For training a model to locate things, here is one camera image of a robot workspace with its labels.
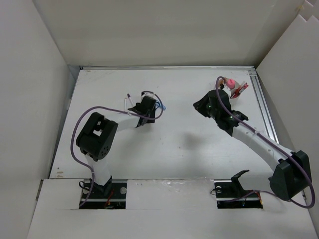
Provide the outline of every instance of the wire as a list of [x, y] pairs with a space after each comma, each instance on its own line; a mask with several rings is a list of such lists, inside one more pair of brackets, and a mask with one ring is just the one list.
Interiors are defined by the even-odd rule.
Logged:
[[114, 189], [112, 189], [112, 191], [111, 191], [111, 193], [110, 193], [110, 195], [109, 195], [109, 197], [108, 197], [106, 203], [104, 204], [104, 208], [106, 208], [106, 207], [108, 206], [109, 200], [110, 200], [110, 198], [112, 197], [113, 194], [114, 194]]
[[[284, 152], [281, 148], [277, 147], [275, 144], [273, 144], [270, 140], [268, 140], [266, 137], [264, 137], [262, 134], [260, 134], [259, 132], [257, 132], [253, 127], [251, 127], [249, 124], [243, 122], [242, 120], [240, 120], [239, 118], [237, 118], [235, 115], [233, 115], [232, 112], [230, 112], [228, 110], [228, 108], [225, 107], [225, 105], [223, 104], [221, 98], [220, 98], [220, 95], [219, 95], [219, 90], [218, 90], [218, 83], [219, 83], [219, 80], [220, 79], [223, 79], [225, 80], [224, 77], [222, 76], [219, 76], [217, 77], [217, 80], [216, 80], [216, 95], [217, 95], [217, 98], [218, 98], [218, 101], [219, 103], [221, 104], [221, 106], [223, 107], [223, 109], [230, 115], [232, 116], [235, 120], [237, 120], [238, 122], [242, 123], [244, 126], [246, 126], [249, 130], [251, 130], [253, 133], [256, 133], [258, 137], [260, 137], [264, 142], [266, 142], [267, 144], [269, 144], [271, 147], [275, 148], [277, 151], [279, 151], [280, 153], [282, 153], [285, 157], [287, 157], [302, 173], [302, 175], [305, 177], [309, 187], [310, 187], [310, 192], [311, 192], [311, 196], [312, 196], [312, 199], [311, 199], [311, 203], [309, 205], [302, 205], [292, 199], [290, 199], [290, 201], [296, 205], [298, 205], [299, 207], [302, 207], [302, 208], [312, 208], [314, 205], [315, 205], [315, 202], [316, 202], [316, 196], [315, 196], [315, 190], [314, 190], [314, 187], [313, 187], [313, 184], [311, 182], [311, 179], [309, 178], [308, 174], [305, 172], [305, 170], [289, 155], [287, 154], [286, 152]], [[230, 200], [229, 202], [234, 202], [234, 201], [237, 201], [237, 200], [240, 200], [242, 198], [245, 198], [245, 197], [248, 197], [249, 195], [251, 195], [252, 193], [256, 193], [256, 192], [264, 192], [264, 193], [269, 193], [271, 195], [275, 195], [271, 192], [267, 192], [267, 191], [261, 191], [261, 190], [253, 190], [252, 192], [248, 193], [247, 195], [241, 197], [241, 198], [238, 198], [238, 199], [233, 199], [233, 200]]]
[[90, 169], [91, 171], [91, 174], [92, 174], [92, 182], [91, 182], [91, 186], [90, 186], [90, 190], [85, 198], [85, 200], [79, 205], [79, 207], [83, 206], [89, 199], [91, 193], [92, 193], [92, 190], [93, 190], [93, 185], [94, 185], [94, 179], [95, 179], [95, 174], [94, 174], [94, 169], [86, 164], [86, 163], [83, 163], [82, 161], [80, 161], [76, 156], [75, 156], [75, 153], [74, 153], [74, 139], [75, 139], [75, 134], [76, 134], [76, 130], [78, 129], [79, 127], [79, 124], [81, 122], [81, 120], [84, 118], [84, 116], [92, 111], [92, 110], [95, 110], [95, 109], [103, 109], [103, 110], [107, 110], [107, 111], [113, 111], [113, 112], [118, 112], [118, 113], [122, 113], [122, 114], [127, 114], [127, 115], [131, 115], [131, 116], [136, 116], [136, 117], [140, 117], [140, 118], [143, 118], [143, 119], [146, 119], [146, 120], [157, 120], [158, 118], [160, 118], [163, 114], [163, 104], [159, 98], [159, 96], [157, 94], [154, 94], [156, 96], [156, 98], [159, 100], [160, 102], [160, 105], [161, 105], [161, 111], [160, 111], [160, 114], [159, 116], [155, 117], [155, 118], [150, 118], [150, 117], [146, 117], [146, 116], [142, 116], [142, 115], [139, 115], [139, 114], [136, 114], [136, 113], [131, 113], [131, 112], [126, 112], [126, 111], [121, 111], [121, 110], [116, 110], [116, 109], [112, 109], [112, 108], [107, 108], [107, 107], [104, 107], [104, 106], [94, 106], [94, 107], [91, 107], [89, 109], [87, 109], [81, 116], [80, 118], [78, 119], [78, 121], [76, 122], [75, 124], [75, 127], [73, 129], [73, 132], [72, 132], [72, 136], [71, 136], [71, 143], [70, 143], [70, 151], [71, 151], [71, 155], [72, 155], [72, 158], [79, 164], [87, 167], [88, 169]]
[[216, 194], [213, 194], [213, 193], [212, 193], [212, 192], [214, 192], [215, 190], [216, 190], [216, 188], [214, 188], [213, 190], [211, 190], [211, 191], [210, 191], [210, 194], [216, 196]]
[[80, 188], [82, 188], [83, 190], [89, 191], [90, 189], [89, 189], [89, 188], [86, 188], [84, 185], [85, 185], [85, 182], [84, 182], [84, 181], [80, 181], [80, 182], [79, 182], [79, 187], [80, 187]]
[[134, 102], [132, 101], [132, 98], [131, 98], [130, 94], [127, 94], [127, 96], [129, 98], [129, 101], [130, 101], [132, 107], [134, 107]]

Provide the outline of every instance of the pink object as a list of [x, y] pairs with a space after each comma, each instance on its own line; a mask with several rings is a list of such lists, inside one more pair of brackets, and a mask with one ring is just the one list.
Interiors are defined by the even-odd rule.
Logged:
[[244, 84], [243, 88], [247, 88], [249, 85], [247, 83]]
[[231, 90], [235, 88], [235, 84], [236, 84], [236, 82], [233, 79], [228, 79], [228, 81], [226, 82], [226, 85]]

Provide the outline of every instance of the white enclosure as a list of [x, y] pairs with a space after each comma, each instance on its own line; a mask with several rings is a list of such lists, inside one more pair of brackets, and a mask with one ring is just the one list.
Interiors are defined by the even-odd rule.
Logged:
[[72, 65], [257, 65], [304, 0], [33, 0]]
[[24, 239], [46, 178], [69, 70], [30, 0], [0, 1], [0, 238]]

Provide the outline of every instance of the white wall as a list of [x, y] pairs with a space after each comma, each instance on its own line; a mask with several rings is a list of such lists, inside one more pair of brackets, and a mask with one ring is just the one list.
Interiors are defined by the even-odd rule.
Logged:
[[[281, 142], [309, 156], [312, 180], [317, 193], [310, 210], [319, 232], [319, 20], [300, 15], [285, 31], [257, 68], [278, 112], [273, 118]], [[308, 203], [309, 191], [306, 190]]]
[[71, 65], [257, 65], [304, 0], [33, 0]]
[[69, 71], [31, 0], [0, 1], [0, 238], [26, 238]]

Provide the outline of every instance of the blue object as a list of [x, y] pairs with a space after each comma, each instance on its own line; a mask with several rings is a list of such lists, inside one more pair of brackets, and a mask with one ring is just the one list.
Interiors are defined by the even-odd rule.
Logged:
[[155, 105], [156, 105], [156, 109], [160, 108], [160, 102], [159, 101], [156, 101]]

